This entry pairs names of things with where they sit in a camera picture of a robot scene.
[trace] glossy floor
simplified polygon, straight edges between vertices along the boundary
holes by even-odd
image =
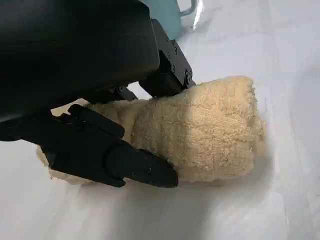
[[[179,43],[197,83],[255,80],[270,158],[252,174],[221,187],[72,186],[48,178],[32,144],[0,143],[1,237],[320,239],[319,8],[318,0],[199,0],[183,19]]]

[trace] black robotic arm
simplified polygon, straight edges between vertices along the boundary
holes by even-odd
[[[79,105],[154,98],[193,86],[192,69],[138,0],[5,0],[0,3],[0,141],[41,146],[49,167],[115,187],[124,178],[175,187],[165,160],[121,138],[122,126]]]

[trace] white floor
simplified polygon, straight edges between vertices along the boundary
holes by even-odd
[[[271,159],[252,174],[222,187],[72,186],[48,178],[32,144],[0,143],[1,239],[320,240],[319,9],[319,0],[202,0],[199,17],[183,19],[197,83],[255,80]]]

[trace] fluffy fabric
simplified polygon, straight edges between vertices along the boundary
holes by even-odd
[[[179,180],[212,182],[252,170],[265,135],[256,103],[253,81],[233,76],[172,97],[88,107],[121,124],[123,139],[132,146],[172,163]],[[46,163],[43,153],[38,155]],[[50,174],[72,184],[87,182],[52,170]]]

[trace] teal bucket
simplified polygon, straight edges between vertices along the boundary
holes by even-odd
[[[193,13],[197,0],[190,0],[191,7],[181,11],[177,0],[140,0],[150,9],[150,17],[157,19],[170,40],[179,36],[182,28],[181,17]]]

